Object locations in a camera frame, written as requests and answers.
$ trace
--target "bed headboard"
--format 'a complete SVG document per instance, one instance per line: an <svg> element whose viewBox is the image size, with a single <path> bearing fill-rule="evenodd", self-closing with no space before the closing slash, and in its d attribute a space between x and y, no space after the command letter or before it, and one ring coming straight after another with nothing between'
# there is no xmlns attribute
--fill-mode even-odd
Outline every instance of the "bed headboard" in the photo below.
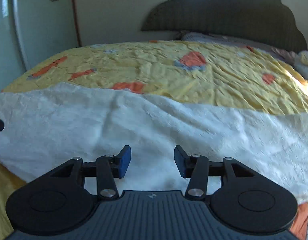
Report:
<svg viewBox="0 0 308 240"><path fill-rule="evenodd" d="M307 50L292 11L281 0L168 0L153 8L142 31L194 31L234 36L280 49Z"/></svg>

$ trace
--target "metal screw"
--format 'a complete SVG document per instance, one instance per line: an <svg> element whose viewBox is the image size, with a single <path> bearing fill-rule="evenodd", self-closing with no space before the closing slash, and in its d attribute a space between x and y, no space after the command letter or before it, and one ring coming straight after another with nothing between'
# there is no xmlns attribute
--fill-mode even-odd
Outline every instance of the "metal screw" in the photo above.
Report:
<svg viewBox="0 0 308 240"><path fill-rule="evenodd" d="M113 189L104 189L104 190L101 190L100 194L102 197L114 197L116 194L116 191Z"/></svg>
<svg viewBox="0 0 308 240"><path fill-rule="evenodd" d="M193 196L193 197L201 197L204 194L204 191L202 191L199 188L192 188L187 192L189 195Z"/></svg>

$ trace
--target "yellow fabric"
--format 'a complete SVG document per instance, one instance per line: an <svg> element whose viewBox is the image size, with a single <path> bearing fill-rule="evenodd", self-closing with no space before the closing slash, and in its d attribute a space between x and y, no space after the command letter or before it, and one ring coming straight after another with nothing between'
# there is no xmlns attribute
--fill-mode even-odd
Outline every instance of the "yellow fabric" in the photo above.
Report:
<svg viewBox="0 0 308 240"><path fill-rule="evenodd" d="M206 59L205 71L186 71L174 65L191 51ZM67 57L39 78L28 80L52 62ZM69 81L73 73L88 71ZM272 74L271 84L263 81ZM262 111L270 114L308 112L308 82L290 65L260 50L184 41L107 44L99 48L70 49L45 60L4 89L27 92L59 82L89 88L112 88L118 82L142 82L142 92L179 102L207 103ZM0 171L0 240L11 230L4 215L4 200L21 183Z"/></svg>

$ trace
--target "gray ribbed panel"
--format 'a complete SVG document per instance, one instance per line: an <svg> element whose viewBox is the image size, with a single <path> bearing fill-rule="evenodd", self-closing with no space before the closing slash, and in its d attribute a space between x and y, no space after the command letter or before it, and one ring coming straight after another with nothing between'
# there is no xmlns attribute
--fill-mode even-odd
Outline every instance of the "gray ribbed panel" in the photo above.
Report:
<svg viewBox="0 0 308 240"><path fill-rule="evenodd" d="M81 227L58 236L14 232L8 240L297 240L290 232L248 236L226 228L200 201L180 191L126 191L123 198L99 205Z"/></svg>

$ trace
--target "bed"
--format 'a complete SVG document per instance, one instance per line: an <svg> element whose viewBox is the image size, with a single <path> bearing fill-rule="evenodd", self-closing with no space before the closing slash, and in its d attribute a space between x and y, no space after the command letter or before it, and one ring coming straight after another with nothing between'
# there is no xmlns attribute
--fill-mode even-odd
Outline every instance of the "bed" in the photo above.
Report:
<svg viewBox="0 0 308 240"><path fill-rule="evenodd" d="M292 12L280 0L170 0L153 8L142 30L213 33L307 50ZM75 48L38 64L2 92L26 93L60 82L271 115L308 113L308 81L253 44L148 41ZM0 240L12 231L5 201L24 184L0 164Z"/></svg>

